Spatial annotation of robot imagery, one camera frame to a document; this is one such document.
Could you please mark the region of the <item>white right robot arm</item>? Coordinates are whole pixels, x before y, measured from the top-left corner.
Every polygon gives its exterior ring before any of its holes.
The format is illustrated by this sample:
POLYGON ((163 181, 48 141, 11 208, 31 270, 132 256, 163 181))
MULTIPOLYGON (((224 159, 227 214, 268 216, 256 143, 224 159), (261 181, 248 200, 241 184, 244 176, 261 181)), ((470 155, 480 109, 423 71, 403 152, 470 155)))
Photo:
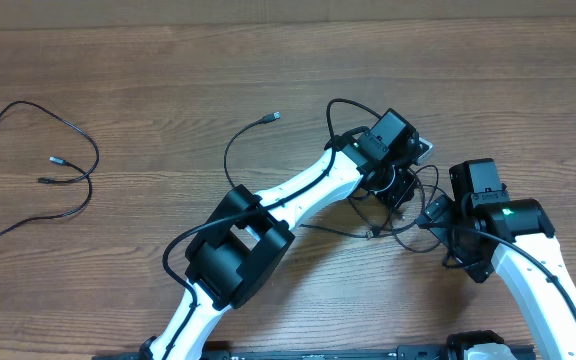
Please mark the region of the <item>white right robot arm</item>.
POLYGON ((576 287, 546 211, 535 199, 511 199, 491 158, 454 165, 449 177, 453 194, 417 226, 446 247, 447 267, 477 283, 503 280, 542 358, 576 359, 576 287))

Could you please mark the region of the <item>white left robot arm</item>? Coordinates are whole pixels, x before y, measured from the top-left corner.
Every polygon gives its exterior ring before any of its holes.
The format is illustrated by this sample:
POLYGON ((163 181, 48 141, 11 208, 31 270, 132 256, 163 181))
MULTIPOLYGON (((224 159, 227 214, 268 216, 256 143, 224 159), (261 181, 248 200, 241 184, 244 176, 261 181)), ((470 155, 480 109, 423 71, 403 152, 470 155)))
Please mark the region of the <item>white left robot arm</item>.
POLYGON ((420 164, 431 143, 394 110, 372 127, 333 134, 322 157, 273 188, 230 190, 205 224, 183 233, 190 242, 185 293, 164 332, 145 342, 142 359, 198 359, 221 317, 250 300, 292 245, 294 229, 326 206, 363 188, 384 195, 420 164))

